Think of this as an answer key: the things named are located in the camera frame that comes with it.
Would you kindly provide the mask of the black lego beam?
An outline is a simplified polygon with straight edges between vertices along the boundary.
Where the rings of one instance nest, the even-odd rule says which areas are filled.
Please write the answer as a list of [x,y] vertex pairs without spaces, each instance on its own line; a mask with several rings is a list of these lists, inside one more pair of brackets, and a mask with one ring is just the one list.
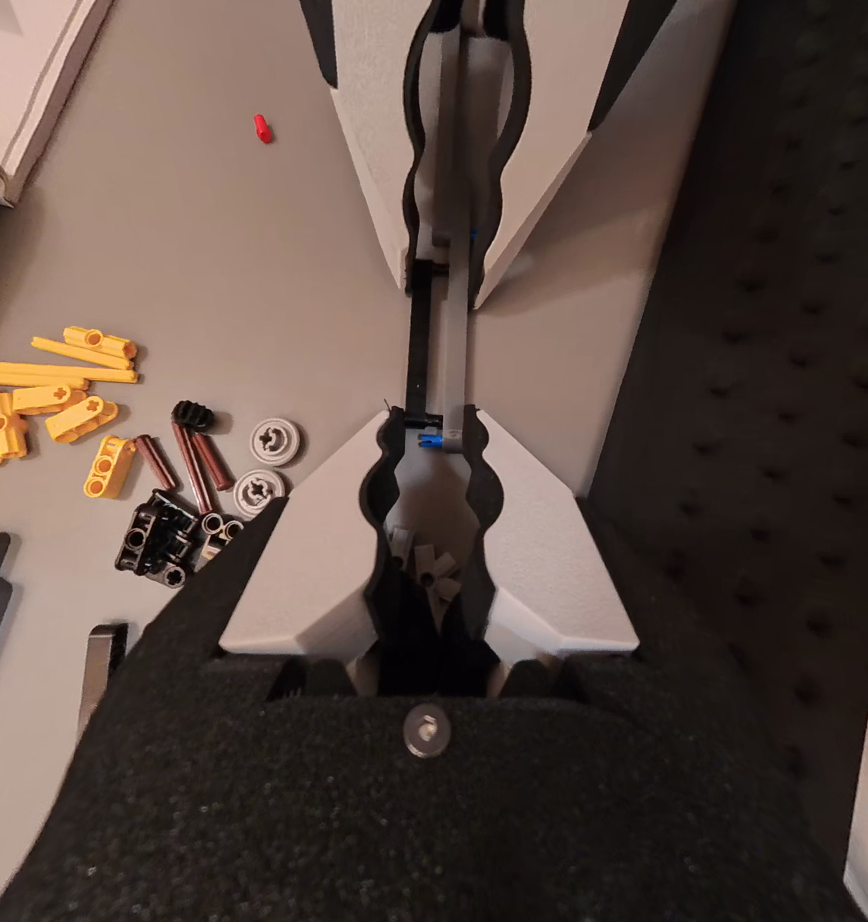
[[78,713],[77,740],[81,738],[99,702],[105,695],[111,677],[126,655],[128,630],[128,623],[116,622],[97,625],[89,632]]
[[432,285],[436,273],[437,268],[433,261],[415,261],[412,274],[404,414],[406,427],[418,431],[431,426],[442,426],[442,418],[428,412]]

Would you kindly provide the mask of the black perforated panel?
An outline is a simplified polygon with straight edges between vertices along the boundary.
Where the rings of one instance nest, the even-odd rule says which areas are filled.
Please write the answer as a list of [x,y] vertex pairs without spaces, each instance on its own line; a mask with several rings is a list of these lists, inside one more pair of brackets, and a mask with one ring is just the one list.
[[738,2],[589,493],[843,871],[868,715],[868,1]]

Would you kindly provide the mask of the long dark grey lego beam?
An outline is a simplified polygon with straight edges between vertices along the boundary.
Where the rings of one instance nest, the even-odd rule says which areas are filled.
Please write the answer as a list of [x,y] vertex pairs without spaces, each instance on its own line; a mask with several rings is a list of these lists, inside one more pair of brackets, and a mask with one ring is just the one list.
[[462,2],[441,2],[441,63],[433,232],[449,251],[448,288],[440,311],[442,441],[463,450],[471,261],[471,185],[465,121],[467,43]]

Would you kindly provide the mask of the pile of yellow lego pieces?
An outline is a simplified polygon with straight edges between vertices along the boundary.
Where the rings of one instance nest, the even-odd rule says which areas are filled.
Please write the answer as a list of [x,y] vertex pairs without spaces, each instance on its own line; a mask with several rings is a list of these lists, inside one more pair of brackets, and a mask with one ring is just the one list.
[[50,362],[0,361],[0,468],[35,457],[42,447],[101,438],[83,488],[114,498],[135,455],[135,440],[110,432],[125,410],[107,391],[140,384],[141,348],[97,328],[67,326],[60,337],[33,337]]

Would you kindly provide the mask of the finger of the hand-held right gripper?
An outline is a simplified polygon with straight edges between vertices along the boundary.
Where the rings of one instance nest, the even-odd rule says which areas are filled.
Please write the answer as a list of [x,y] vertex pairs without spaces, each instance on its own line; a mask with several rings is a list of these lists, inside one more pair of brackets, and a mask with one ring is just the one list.
[[413,86],[434,2],[333,1],[331,98],[383,256],[408,291],[416,258],[423,123]]
[[628,3],[507,4],[511,89],[486,166],[486,203],[470,263],[480,308],[552,201],[590,137]]

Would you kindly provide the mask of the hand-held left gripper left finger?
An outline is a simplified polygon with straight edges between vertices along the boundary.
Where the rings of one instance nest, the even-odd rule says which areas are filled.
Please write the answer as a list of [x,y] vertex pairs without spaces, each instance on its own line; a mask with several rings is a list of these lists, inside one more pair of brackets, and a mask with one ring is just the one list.
[[379,692],[391,604],[373,595],[391,567],[386,520],[404,447],[403,409],[381,411],[293,489],[221,649],[334,660],[359,694]]

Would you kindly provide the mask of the open instruction booklet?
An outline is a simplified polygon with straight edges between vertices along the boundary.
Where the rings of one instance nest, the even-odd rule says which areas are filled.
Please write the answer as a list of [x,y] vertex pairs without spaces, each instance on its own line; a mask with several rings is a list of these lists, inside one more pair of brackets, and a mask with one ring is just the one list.
[[0,206],[43,154],[111,1],[0,1]]

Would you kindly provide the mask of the pile of black grey parts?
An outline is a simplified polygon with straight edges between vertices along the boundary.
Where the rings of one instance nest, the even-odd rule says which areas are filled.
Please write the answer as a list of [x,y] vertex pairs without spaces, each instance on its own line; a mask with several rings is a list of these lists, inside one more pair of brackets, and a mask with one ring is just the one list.
[[267,505],[287,497],[279,472],[302,447],[299,427],[285,418],[260,422],[251,436],[255,458],[266,464],[233,478],[209,437],[214,413],[183,400],[172,411],[175,441],[195,492],[197,511],[178,500],[176,482],[158,444],[148,435],[135,447],[160,482],[132,514],[117,553],[117,570],[131,572],[172,590],[216,557]]

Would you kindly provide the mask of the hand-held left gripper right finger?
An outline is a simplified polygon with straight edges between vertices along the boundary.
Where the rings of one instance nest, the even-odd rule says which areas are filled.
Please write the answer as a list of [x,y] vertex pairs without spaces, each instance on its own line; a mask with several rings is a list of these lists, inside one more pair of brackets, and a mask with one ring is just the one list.
[[555,673],[571,655],[631,655],[638,637],[572,490],[488,413],[464,409],[466,501],[478,528],[463,570],[465,631],[497,663]]

